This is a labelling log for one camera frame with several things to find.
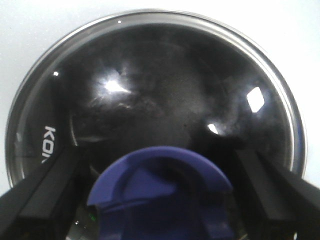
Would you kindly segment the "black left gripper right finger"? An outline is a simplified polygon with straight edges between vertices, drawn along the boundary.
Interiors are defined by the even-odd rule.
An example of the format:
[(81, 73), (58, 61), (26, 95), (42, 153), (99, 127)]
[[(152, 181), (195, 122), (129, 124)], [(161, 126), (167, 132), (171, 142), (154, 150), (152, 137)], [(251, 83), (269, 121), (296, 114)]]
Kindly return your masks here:
[(320, 190), (254, 150), (237, 150), (237, 194), (250, 240), (318, 240)]

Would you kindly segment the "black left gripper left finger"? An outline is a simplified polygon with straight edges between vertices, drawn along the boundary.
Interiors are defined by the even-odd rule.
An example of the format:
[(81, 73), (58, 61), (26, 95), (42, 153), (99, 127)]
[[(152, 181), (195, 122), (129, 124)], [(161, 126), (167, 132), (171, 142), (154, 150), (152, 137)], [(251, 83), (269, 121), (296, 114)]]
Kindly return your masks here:
[(85, 152), (65, 147), (0, 198), (2, 240), (64, 240), (87, 176)]

